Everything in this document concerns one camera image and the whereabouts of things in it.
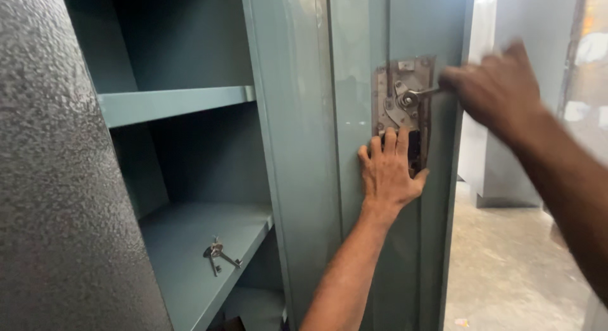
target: bunch of keys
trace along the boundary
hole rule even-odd
[[[213,268],[213,275],[215,276],[217,276],[218,273],[222,272],[222,267],[215,265],[215,262],[213,261],[214,257],[222,257],[224,258],[224,260],[230,262],[237,268],[240,268],[243,264],[243,261],[239,259],[233,261],[230,257],[226,256],[226,254],[224,254],[223,252],[223,249],[224,246],[219,241],[219,237],[215,237],[215,242],[211,243],[211,246],[207,248],[207,250],[205,250],[205,253],[203,253],[202,255],[203,257],[209,258],[209,261],[211,262],[211,267]]]

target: person's right hand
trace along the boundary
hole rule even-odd
[[[445,68],[440,86],[455,91],[471,117],[503,140],[547,113],[522,41],[502,55],[485,56],[480,65]]]

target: lock plate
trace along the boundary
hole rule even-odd
[[[429,154],[431,95],[419,102],[406,99],[408,91],[423,91],[432,87],[435,56],[391,61],[373,73],[371,120],[373,135],[383,136],[389,126],[410,129],[408,161],[410,174],[423,168]]]

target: shelf compartment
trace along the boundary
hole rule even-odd
[[[263,205],[183,203],[141,222],[143,239],[175,331],[205,330],[272,227]],[[218,277],[205,249],[219,236],[225,253],[243,261],[236,269],[222,258]]]
[[[279,331],[287,318],[282,291],[235,287],[224,304],[225,318],[241,317],[247,331]]]
[[[255,101],[253,86],[98,95],[108,128]]]

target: finger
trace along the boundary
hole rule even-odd
[[[423,169],[414,177],[414,186],[416,187],[416,191],[418,192],[418,196],[422,194],[422,189],[426,184],[426,177],[429,176],[429,169]]]
[[[366,145],[359,147],[359,151],[357,152],[357,155],[359,155],[359,160],[361,161],[362,165],[367,165],[370,162],[370,157],[367,154]]]
[[[395,133],[395,129],[389,126],[386,128],[386,133],[384,134],[384,154],[394,155],[396,143],[397,134]]]
[[[407,158],[407,147],[410,143],[410,130],[406,126],[399,128],[399,136],[397,136],[397,147],[395,153]]]
[[[466,75],[467,71],[462,67],[447,66],[439,76],[439,87],[446,91],[456,91]]]
[[[521,39],[513,40],[503,54],[515,58],[520,63],[529,63],[528,52]]]
[[[382,143],[379,136],[374,136],[370,142],[371,146],[371,158],[382,155]]]
[[[482,66],[495,66],[500,63],[500,57],[495,54],[486,55],[482,59]]]

